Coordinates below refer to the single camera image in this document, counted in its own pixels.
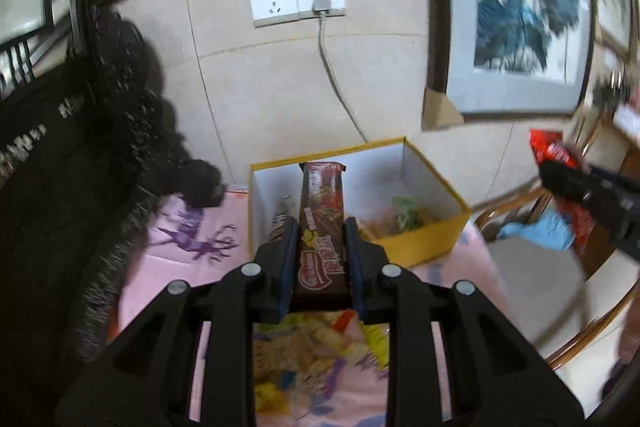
snack package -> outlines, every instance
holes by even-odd
[[[351,306],[346,251],[342,172],[336,162],[308,162],[300,200],[298,277],[292,310],[342,310]]]
[[[388,327],[386,327],[386,334],[383,331],[384,327],[372,324],[370,326],[362,326],[365,338],[367,339],[367,346],[376,357],[378,368],[380,371],[389,366],[389,334]]]
[[[278,203],[275,216],[271,221],[271,230],[269,232],[269,242],[279,241],[284,230],[284,222],[289,216],[293,216],[293,201],[291,196],[283,196]]]
[[[562,145],[561,132],[531,129],[529,132],[529,143],[538,165],[544,160],[552,160],[574,169],[580,169],[579,159]],[[582,255],[584,249],[587,247],[587,240],[591,230],[593,230],[594,227],[593,217],[577,203],[558,196],[554,196],[554,199],[558,206],[558,212],[560,212],[575,233],[575,253]]]
[[[396,219],[398,220],[398,229],[400,232],[409,232],[410,230],[419,229],[422,226],[422,220],[418,215],[418,201],[415,198],[394,196],[391,204],[396,211]]]

yellow snack wrapper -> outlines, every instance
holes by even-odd
[[[367,346],[376,357],[378,368],[383,370],[389,365],[389,339],[378,325],[363,326],[362,331],[367,339]]]
[[[367,356],[370,349],[367,344],[354,342],[340,352],[340,356],[352,365]]]
[[[259,383],[254,390],[256,412],[289,414],[287,397],[274,383]]]

black wooden frame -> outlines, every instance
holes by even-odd
[[[33,74],[33,62],[31,60],[31,52],[27,44],[27,40],[35,36],[43,36],[53,31],[53,10],[51,6],[51,0],[42,0],[42,15],[44,22],[42,26],[29,31],[18,37],[11,38],[2,44],[0,44],[0,54],[6,53],[9,60],[9,68],[11,71],[11,82],[14,83],[15,88],[18,84],[24,82],[31,82],[35,79]],[[26,64],[22,61],[22,47]],[[14,52],[16,55],[16,64],[14,64]],[[27,67],[27,73],[24,73],[24,67]],[[6,79],[0,79],[0,90],[4,90],[6,87]]]
[[[486,112],[464,112],[466,122],[473,121],[495,121],[495,120],[529,120],[532,118],[567,118],[574,114],[580,107],[586,95],[589,78],[591,74],[591,64],[593,62],[593,47],[595,41],[596,13],[595,2],[591,0],[590,10],[590,39],[587,60],[585,63],[584,76],[582,78],[582,89],[571,111],[486,111]],[[449,60],[451,54],[451,0],[429,0],[429,63],[427,70],[427,88],[436,92],[447,94],[447,82],[449,78]]]
[[[619,60],[622,62],[629,62],[632,58],[632,51],[634,48],[634,38],[637,31],[636,19],[637,19],[637,13],[638,13],[638,5],[636,3],[636,0],[629,0],[629,3],[630,3],[629,11],[631,13],[631,25],[629,28],[628,51],[625,51],[623,49],[623,46],[621,46],[616,41],[616,39],[606,29],[602,27],[602,25],[600,24],[600,21],[598,20],[598,0],[596,0],[594,4],[595,20],[598,26],[600,27],[600,37],[598,38],[597,36],[594,36],[594,41],[596,44],[613,51],[617,55]]]

red snack bag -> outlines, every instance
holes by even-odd
[[[540,165],[544,160],[559,162],[574,169],[580,169],[580,160],[562,145],[562,133],[543,129],[529,131],[529,143],[536,162]],[[573,201],[554,196],[558,212],[575,233],[574,250],[578,255],[584,253],[587,240],[593,230],[594,221],[591,214]]]

white wall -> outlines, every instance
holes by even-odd
[[[249,0],[121,0],[116,8],[155,51],[187,148],[227,182],[247,183],[252,162],[360,143],[328,83],[316,20],[254,28]],[[421,132],[428,28],[428,0],[347,0],[347,15],[327,22],[327,47],[367,136],[412,137],[478,204],[535,176],[530,126],[568,122]]]

